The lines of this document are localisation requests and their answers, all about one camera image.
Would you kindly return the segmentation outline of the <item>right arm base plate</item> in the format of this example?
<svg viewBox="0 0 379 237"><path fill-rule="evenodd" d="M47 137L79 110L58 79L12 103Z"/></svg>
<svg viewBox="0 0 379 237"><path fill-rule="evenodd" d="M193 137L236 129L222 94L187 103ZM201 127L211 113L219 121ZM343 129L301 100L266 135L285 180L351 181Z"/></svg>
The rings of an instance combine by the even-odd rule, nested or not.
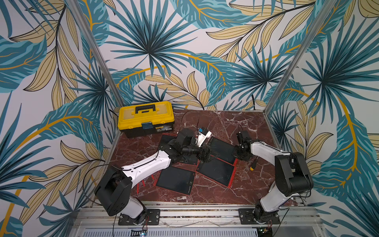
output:
<svg viewBox="0 0 379 237"><path fill-rule="evenodd" d="M265 212L260 207L241 208L238 210L238 215L242 225L280 223L277 211Z"/></svg>

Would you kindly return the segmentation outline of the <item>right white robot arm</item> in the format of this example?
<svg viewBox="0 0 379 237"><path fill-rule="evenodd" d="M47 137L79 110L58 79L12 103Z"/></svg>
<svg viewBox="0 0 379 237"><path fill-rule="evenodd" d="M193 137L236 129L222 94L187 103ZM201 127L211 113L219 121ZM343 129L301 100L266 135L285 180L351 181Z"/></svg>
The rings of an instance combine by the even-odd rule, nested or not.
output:
<svg viewBox="0 0 379 237"><path fill-rule="evenodd" d="M275 181L271 190L256 204L257 215L273 215L290 198L311 191L313 180L303 154L285 152L263 141L253 140L246 130L236 134L234 156L249 161L254 156L274 166Z"/></svg>

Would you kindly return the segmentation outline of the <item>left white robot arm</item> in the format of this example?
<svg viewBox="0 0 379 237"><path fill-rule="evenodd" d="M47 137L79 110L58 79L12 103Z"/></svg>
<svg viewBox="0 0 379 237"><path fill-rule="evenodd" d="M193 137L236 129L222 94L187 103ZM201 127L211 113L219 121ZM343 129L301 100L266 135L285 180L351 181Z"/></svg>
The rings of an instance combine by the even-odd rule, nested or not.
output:
<svg viewBox="0 0 379 237"><path fill-rule="evenodd" d="M211 135L212 132L205 128L199 129L197 136L191 129L185 128L174 139L159 146L153 155L121 168L109 166L95 188L96 198L109 216L121 213L134 219L139 217L145 206L130 196L132 188L152 174L175 164L183 156L194 154L200 161L210 161L210 148L203 143Z"/></svg>

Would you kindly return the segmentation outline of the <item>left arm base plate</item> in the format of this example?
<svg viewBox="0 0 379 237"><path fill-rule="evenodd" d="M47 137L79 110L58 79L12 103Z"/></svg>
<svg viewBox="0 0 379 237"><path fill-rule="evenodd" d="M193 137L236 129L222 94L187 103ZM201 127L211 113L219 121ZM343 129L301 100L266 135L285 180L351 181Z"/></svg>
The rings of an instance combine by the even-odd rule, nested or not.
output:
<svg viewBox="0 0 379 237"><path fill-rule="evenodd" d="M119 226L157 226L160 220L160 209L144 209L137 217L131 218L121 214L118 220Z"/></svg>

